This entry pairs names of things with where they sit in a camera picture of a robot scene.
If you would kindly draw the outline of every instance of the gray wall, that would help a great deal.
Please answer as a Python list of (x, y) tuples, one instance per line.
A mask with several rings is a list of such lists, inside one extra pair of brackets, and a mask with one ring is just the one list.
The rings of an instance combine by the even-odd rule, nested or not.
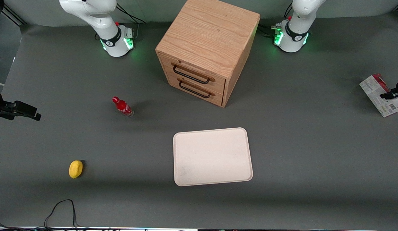
[[(263, 19), (283, 16), (291, 0), (223, 0), (224, 2), (260, 13)], [(186, 0), (118, 0), (130, 14), (145, 21), (173, 21)], [(46, 26), (85, 25), (67, 14), (59, 0), (5, 0), (29, 24)], [(318, 11), (318, 17), (375, 16), (391, 11), (398, 0), (328, 0)], [(131, 20), (118, 10), (111, 13), (119, 22)]]

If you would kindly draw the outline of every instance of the cabinet top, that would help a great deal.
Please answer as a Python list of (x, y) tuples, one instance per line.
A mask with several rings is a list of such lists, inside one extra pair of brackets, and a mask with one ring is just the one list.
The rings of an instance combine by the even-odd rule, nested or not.
[(230, 78), (259, 19), (218, 0), (188, 0), (156, 50)]

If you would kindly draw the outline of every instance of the green light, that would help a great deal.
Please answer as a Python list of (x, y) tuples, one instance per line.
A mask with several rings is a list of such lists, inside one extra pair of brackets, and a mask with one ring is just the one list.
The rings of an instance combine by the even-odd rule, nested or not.
[(308, 36), (309, 36), (309, 33), (307, 33), (306, 38), (305, 38), (305, 41), (303, 42), (303, 45), (306, 44), (306, 42), (307, 42), (307, 37), (308, 37)]
[(129, 50), (133, 48), (133, 39), (123, 38), (123, 41), (126, 43), (126, 46), (129, 48)]
[(103, 50), (105, 50), (105, 51), (106, 51), (105, 44), (103, 44), (102, 40), (100, 40), (100, 43), (101, 43), (101, 44), (102, 44), (102, 46), (103, 46)]
[(283, 32), (281, 31), (279, 34), (276, 35), (275, 37), (275, 44), (279, 45), (281, 42), (281, 39), (283, 38)]

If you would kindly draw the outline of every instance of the wooden drawer cabinet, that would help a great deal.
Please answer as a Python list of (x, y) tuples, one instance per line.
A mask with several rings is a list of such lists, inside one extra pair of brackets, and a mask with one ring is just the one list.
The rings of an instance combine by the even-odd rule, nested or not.
[(225, 107), (260, 15), (218, 0), (187, 0), (156, 47), (169, 84)]

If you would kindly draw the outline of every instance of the bottle cap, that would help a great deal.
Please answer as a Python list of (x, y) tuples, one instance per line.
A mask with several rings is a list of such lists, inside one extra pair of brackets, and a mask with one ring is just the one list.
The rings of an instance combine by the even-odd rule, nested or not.
[(112, 98), (112, 101), (113, 101), (115, 104), (117, 104), (117, 103), (119, 103), (120, 99), (117, 98), (117, 97), (115, 96), (115, 97)]

